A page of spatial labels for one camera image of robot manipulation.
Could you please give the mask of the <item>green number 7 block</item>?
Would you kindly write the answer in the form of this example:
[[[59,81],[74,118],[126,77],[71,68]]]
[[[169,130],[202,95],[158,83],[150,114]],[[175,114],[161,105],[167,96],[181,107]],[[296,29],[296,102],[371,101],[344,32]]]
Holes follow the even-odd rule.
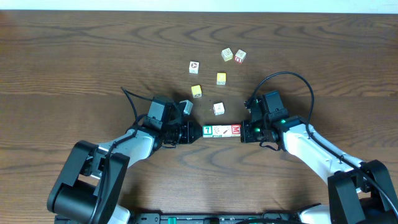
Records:
[[[212,126],[203,126],[203,137],[204,138],[212,138],[213,137],[213,127]]]

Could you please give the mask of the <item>white hammer block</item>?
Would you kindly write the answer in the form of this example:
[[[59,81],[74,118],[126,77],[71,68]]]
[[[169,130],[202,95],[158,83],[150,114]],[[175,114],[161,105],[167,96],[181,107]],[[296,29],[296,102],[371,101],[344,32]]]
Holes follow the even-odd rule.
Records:
[[[232,125],[224,125],[220,127],[221,136],[223,138],[231,137],[232,136]]]

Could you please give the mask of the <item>red letter M block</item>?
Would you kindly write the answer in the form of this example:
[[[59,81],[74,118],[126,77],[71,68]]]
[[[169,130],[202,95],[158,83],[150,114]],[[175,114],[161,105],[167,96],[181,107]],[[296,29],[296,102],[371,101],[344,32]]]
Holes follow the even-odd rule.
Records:
[[[233,124],[231,126],[231,135],[234,137],[241,135],[241,125],[240,124]]]

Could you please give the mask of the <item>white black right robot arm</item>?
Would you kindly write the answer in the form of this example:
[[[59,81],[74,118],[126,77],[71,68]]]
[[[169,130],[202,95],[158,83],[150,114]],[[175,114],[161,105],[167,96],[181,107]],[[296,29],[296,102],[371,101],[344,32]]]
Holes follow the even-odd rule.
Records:
[[[389,171],[378,160],[364,162],[322,137],[301,116],[290,116],[278,91],[250,97],[250,118],[241,123],[241,142],[258,142],[299,158],[328,187],[328,204],[264,215],[268,222],[397,223],[397,195]]]

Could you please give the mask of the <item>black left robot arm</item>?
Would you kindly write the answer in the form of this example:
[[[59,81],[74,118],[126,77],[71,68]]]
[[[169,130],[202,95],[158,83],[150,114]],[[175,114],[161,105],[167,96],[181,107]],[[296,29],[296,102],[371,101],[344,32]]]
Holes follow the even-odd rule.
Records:
[[[189,100],[158,95],[122,136],[99,144],[77,142],[49,194],[47,210],[78,223],[109,222],[129,167],[161,147],[201,137],[201,126],[189,119],[192,108]]]

